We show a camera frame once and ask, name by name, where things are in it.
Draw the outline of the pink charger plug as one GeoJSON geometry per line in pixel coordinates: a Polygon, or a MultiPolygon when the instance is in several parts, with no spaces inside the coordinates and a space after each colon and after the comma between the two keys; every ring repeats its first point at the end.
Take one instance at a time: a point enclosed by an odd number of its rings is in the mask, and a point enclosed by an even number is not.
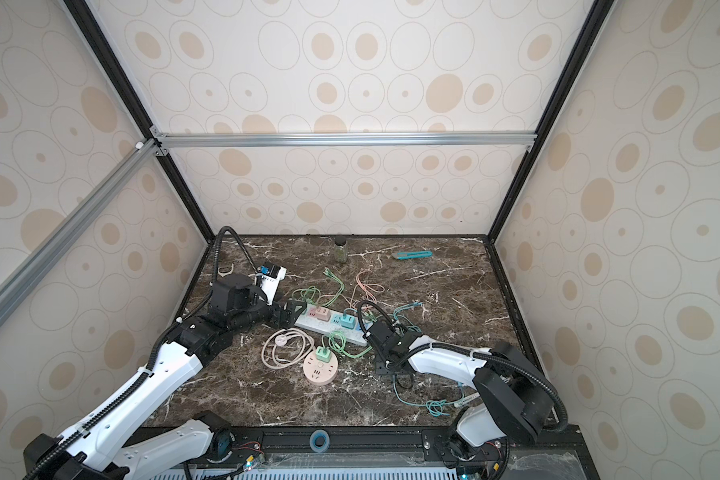
{"type": "Polygon", "coordinates": [[[321,320],[321,321],[328,322],[331,320],[331,311],[325,307],[316,307],[313,310],[312,315],[316,319],[321,320]]]}

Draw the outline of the silver aluminium bar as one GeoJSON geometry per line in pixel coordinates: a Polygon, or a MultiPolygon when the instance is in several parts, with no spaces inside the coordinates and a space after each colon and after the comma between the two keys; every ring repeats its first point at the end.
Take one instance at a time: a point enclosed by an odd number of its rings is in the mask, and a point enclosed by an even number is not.
{"type": "Polygon", "coordinates": [[[168,148],[379,147],[522,145],[535,142],[530,131],[498,132],[375,132],[279,134],[167,134],[157,140],[168,148]]]}
{"type": "Polygon", "coordinates": [[[157,150],[156,140],[143,140],[0,285],[0,328],[157,150]]]}

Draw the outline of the teal charger plug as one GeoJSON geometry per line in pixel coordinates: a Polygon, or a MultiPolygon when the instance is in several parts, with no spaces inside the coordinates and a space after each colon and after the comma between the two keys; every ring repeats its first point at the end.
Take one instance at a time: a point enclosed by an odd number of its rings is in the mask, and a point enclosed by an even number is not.
{"type": "Polygon", "coordinates": [[[339,324],[344,329],[354,330],[357,326],[357,318],[349,314],[343,314],[339,318],[339,324]]]}

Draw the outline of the blue tape roll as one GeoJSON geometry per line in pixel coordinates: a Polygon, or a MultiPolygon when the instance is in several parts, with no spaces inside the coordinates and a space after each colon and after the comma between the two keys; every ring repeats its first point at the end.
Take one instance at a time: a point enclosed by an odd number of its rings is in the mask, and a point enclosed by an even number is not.
{"type": "Polygon", "coordinates": [[[309,447],[317,454],[327,452],[330,447],[330,436],[328,432],[322,429],[313,431],[309,437],[309,447]]]}

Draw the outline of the green charger plug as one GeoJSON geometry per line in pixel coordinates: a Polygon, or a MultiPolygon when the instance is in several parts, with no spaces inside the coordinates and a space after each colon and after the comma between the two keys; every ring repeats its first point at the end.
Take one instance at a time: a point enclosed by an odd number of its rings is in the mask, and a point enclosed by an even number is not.
{"type": "Polygon", "coordinates": [[[323,363],[329,363],[332,359],[332,352],[328,347],[319,346],[315,349],[315,358],[323,363]]]}

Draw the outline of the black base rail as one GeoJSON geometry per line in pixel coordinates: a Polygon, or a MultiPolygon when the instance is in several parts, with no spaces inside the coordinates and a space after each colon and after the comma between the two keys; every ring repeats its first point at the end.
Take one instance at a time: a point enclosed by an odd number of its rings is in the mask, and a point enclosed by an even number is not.
{"type": "Polygon", "coordinates": [[[330,447],[309,447],[314,427],[235,427],[229,455],[189,460],[161,479],[595,479],[581,433],[545,432],[534,445],[511,440],[501,459],[497,440],[460,467],[440,444],[444,426],[325,427],[330,447]]]}

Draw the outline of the pink round socket hub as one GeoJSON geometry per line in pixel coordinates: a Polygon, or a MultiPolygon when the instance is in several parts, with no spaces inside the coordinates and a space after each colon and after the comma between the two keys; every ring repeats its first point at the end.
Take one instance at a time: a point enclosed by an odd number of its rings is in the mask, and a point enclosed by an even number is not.
{"type": "Polygon", "coordinates": [[[313,350],[304,359],[302,370],[306,380],[316,386],[331,383],[338,373],[338,360],[331,353],[327,359],[321,359],[317,351],[313,350]]]}

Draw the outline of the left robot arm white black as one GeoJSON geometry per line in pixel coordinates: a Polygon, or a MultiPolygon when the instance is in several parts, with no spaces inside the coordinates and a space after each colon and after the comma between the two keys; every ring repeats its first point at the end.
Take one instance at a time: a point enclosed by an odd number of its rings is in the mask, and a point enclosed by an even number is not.
{"type": "Polygon", "coordinates": [[[126,443],[176,390],[229,348],[235,336],[266,324],[290,328],[303,301],[277,301],[285,267],[245,259],[251,274],[220,274],[214,265],[200,304],[158,336],[145,365],[84,418],[51,437],[40,434],[24,449],[28,479],[148,479],[205,454],[225,456],[229,424],[203,413],[183,425],[128,446],[126,443]]]}

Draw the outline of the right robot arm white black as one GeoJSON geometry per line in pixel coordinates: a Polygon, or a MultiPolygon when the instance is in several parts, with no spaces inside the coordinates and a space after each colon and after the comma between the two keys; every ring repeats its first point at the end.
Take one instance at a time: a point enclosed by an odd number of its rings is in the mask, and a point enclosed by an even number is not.
{"type": "Polygon", "coordinates": [[[501,341],[488,349],[437,341],[394,321],[377,303],[356,307],[363,338],[383,372],[394,377],[436,375],[478,394],[480,403],[462,409],[440,444],[460,467],[482,447],[499,440],[501,459],[511,440],[534,444],[544,431],[563,432],[567,409],[557,389],[518,349],[501,341]]]}

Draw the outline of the teal utility knife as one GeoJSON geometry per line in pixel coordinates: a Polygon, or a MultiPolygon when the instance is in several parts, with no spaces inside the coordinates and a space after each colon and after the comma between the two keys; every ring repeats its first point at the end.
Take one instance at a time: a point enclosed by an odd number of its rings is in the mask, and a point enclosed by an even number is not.
{"type": "Polygon", "coordinates": [[[415,252],[395,252],[392,258],[396,260],[412,260],[432,257],[431,251],[415,251],[415,252]]]}

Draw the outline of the silver aluminium bar left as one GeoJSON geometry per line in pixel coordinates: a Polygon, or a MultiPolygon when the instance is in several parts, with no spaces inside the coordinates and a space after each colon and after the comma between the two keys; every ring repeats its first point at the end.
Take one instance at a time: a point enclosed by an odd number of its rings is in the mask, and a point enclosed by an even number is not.
{"type": "Polygon", "coordinates": [[[143,140],[0,285],[0,328],[157,150],[156,140],[143,140]]]}

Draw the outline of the white colourful power strip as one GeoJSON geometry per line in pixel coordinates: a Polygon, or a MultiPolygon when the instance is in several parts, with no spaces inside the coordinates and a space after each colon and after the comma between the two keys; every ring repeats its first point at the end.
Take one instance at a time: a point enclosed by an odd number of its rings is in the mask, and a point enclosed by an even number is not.
{"type": "Polygon", "coordinates": [[[305,312],[302,313],[296,320],[295,326],[303,330],[309,330],[326,336],[329,336],[332,332],[338,331],[345,337],[348,343],[362,347],[367,346],[367,342],[363,337],[362,329],[360,328],[358,320],[357,326],[354,330],[347,330],[342,328],[339,324],[339,318],[345,313],[329,309],[331,311],[331,320],[328,322],[321,321],[312,315],[312,312],[316,307],[320,306],[307,305],[305,312]]]}

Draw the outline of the glass spice jar black lid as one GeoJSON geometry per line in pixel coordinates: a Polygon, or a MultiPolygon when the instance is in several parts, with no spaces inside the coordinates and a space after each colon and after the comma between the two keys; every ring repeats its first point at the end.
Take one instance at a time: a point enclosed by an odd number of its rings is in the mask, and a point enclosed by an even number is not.
{"type": "Polygon", "coordinates": [[[344,236],[336,236],[334,238],[334,257],[339,264],[346,264],[348,261],[346,245],[347,239],[344,236]]]}

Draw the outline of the silver aluminium bar back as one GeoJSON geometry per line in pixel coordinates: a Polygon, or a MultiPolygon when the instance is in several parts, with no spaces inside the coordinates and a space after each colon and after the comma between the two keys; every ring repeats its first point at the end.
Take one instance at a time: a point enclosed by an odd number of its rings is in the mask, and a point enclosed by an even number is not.
{"type": "Polygon", "coordinates": [[[279,134],[167,134],[157,140],[168,148],[379,147],[522,145],[535,142],[530,131],[498,132],[375,132],[279,134]]]}

